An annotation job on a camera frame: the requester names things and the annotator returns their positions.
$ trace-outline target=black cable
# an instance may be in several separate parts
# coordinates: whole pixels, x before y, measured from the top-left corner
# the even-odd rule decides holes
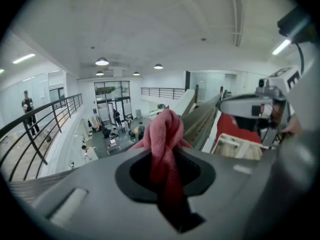
[[[299,44],[296,42],[295,43],[296,47],[298,47],[298,51],[300,54],[300,60],[301,60],[301,76],[303,75],[304,71],[305,71],[305,58],[304,58],[304,54],[302,53],[302,50],[299,46]]]

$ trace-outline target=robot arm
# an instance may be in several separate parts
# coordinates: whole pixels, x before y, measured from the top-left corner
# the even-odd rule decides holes
[[[233,116],[240,129],[257,131],[262,145],[273,147],[278,131],[289,123],[292,109],[287,95],[299,79],[297,67],[282,68],[268,78],[260,79],[255,93],[224,99],[219,109]]]

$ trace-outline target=red fabric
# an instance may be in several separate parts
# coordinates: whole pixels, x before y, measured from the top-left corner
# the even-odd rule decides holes
[[[230,115],[222,113],[218,123],[215,142],[218,141],[221,134],[228,134],[234,137],[238,137],[247,141],[255,142],[261,144],[261,140],[257,132],[251,132],[245,129],[239,129],[238,126],[232,123]]]
[[[192,148],[183,139],[183,133],[180,118],[172,110],[165,109],[146,127],[143,139],[131,148],[151,147],[150,181],[162,188],[158,193],[158,207],[173,224],[181,219],[185,198],[173,148]]]

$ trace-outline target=pink towel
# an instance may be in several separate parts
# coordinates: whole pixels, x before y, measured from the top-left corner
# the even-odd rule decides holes
[[[163,187],[158,193],[158,207],[172,224],[181,220],[185,199],[173,148],[192,148],[183,139],[183,133],[180,118],[172,110],[165,109],[146,127],[143,139],[131,148],[151,147],[150,181]]]

